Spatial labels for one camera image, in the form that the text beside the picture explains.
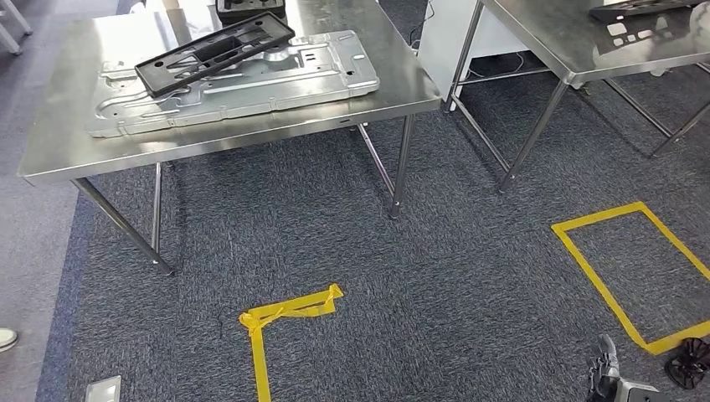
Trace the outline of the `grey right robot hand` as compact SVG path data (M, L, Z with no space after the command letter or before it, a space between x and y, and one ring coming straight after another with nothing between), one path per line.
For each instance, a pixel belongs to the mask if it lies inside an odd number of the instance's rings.
M598 338L600 356L589 368L588 401L656 402L669 397L656 387L624 379L611 338ZM709 344L701 338L685 338L664 364L666 376L677 386L693 390L709 372Z

